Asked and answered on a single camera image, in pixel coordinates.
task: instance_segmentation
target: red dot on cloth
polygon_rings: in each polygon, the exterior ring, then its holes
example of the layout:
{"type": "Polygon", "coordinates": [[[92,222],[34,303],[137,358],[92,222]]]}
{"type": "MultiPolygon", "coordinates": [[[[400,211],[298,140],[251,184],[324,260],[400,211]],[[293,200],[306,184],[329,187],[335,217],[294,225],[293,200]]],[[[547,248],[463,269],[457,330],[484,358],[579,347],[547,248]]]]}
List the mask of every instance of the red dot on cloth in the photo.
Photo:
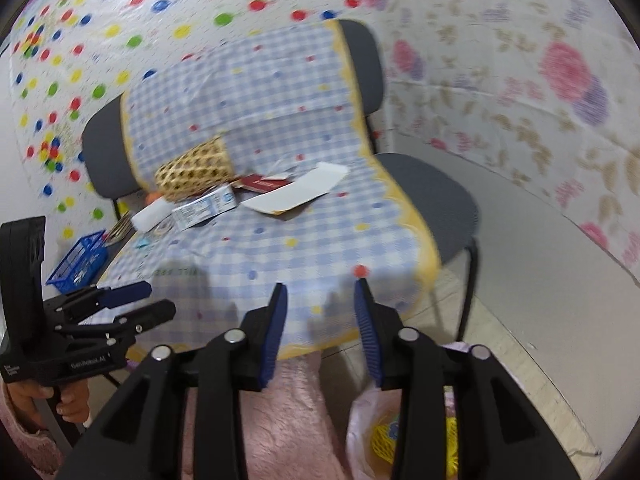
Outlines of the red dot on cloth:
{"type": "Polygon", "coordinates": [[[304,10],[294,10],[291,13],[291,19],[295,22],[301,22],[306,18],[306,12],[304,10]]]}
{"type": "Polygon", "coordinates": [[[262,0],[254,0],[249,4],[251,10],[263,10],[267,4],[262,0]]]}
{"type": "Polygon", "coordinates": [[[369,275],[369,269],[364,265],[356,265],[353,267],[353,275],[356,278],[366,278],[369,275]]]}

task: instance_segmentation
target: silver bolt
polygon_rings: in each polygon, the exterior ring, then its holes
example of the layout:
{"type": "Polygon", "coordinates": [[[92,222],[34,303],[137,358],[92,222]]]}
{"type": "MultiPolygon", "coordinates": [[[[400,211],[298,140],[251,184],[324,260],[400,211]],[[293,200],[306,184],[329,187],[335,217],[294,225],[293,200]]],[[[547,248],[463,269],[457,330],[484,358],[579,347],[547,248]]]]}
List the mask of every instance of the silver bolt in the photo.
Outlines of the silver bolt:
{"type": "Polygon", "coordinates": [[[405,326],[398,331],[398,337],[402,339],[402,341],[416,341],[419,336],[418,331],[410,326],[405,326]]]}
{"type": "Polygon", "coordinates": [[[168,346],[160,345],[156,346],[151,351],[151,357],[156,361],[164,361],[171,355],[171,349],[168,346]]]}
{"type": "Polygon", "coordinates": [[[245,334],[239,328],[232,328],[225,332],[225,341],[228,343],[239,343],[245,338],[245,334]]]}
{"type": "Polygon", "coordinates": [[[491,357],[491,351],[484,345],[474,345],[471,347],[471,355],[476,359],[486,361],[491,357]]]}

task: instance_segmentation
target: gray chair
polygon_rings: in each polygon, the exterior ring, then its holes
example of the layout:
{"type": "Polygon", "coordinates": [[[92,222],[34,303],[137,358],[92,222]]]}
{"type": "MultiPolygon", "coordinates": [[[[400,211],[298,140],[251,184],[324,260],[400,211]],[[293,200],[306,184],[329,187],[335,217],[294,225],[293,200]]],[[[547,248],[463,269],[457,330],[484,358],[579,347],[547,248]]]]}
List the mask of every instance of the gray chair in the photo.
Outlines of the gray chair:
{"type": "MultiPolygon", "coordinates": [[[[376,41],[359,22],[340,20],[340,25],[353,58],[364,115],[368,116],[380,108],[384,95],[376,41]]],[[[378,153],[368,119],[367,127],[373,152],[429,226],[442,263],[447,264],[463,250],[469,254],[466,293],[456,335],[457,340],[462,340],[478,278],[479,251],[474,238],[478,207],[466,189],[433,166],[409,155],[378,153]]],[[[140,188],[129,167],[122,140],[120,97],[89,120],[82,134],[82,152],[98,194],[116,200],[140,188]]]]}

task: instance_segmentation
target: tile floor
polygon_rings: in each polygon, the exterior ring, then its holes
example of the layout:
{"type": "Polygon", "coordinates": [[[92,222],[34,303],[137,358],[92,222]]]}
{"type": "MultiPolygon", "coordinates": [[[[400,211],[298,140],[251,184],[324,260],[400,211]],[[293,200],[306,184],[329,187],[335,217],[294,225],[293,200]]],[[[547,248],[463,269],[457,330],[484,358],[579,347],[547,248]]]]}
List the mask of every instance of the tile floor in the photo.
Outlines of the tile floor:
{"type": "MultiPolygon", "coordinates": [[[[406,324],[420,329],[437,343],[452,342],[462,294],[460,280],[444,269],[430,298],[406,324]]],[[[580,420],[527,351],[478,300],[474,302],[465,339],[468,343],[487,345],[516,375],[562,446],[571,454],[581,478],[596,478],[600,471],[600,458],[592,456],[597,448],[580,420]]],[[[126,372],[116,372],[115,375],[119,380],[124,380],[126,372]]],[[[322,353],[320,380],[329,414],[338,437],[344,442],[351,403],[369,383],[359,342],[325,350],[322,353]]],[[[90,381],[90,389],[92,413],[97,413],[113,394],[114,387],[98,377],[90,381]]]]}

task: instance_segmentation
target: wicker basket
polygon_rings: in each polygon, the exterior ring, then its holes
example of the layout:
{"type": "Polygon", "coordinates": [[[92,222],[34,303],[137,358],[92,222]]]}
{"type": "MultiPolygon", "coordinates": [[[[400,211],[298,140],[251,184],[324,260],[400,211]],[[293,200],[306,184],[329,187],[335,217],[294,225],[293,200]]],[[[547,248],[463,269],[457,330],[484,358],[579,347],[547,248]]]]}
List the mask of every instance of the wicker basket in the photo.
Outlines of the wicker basket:
{"type": "Polygon", "coordinates": [[[214,137],[160,166],[156,171],[156,185],[165,199],[178,202],[231,182],[234,177],[225,143],[221,137],[214,137]]]}

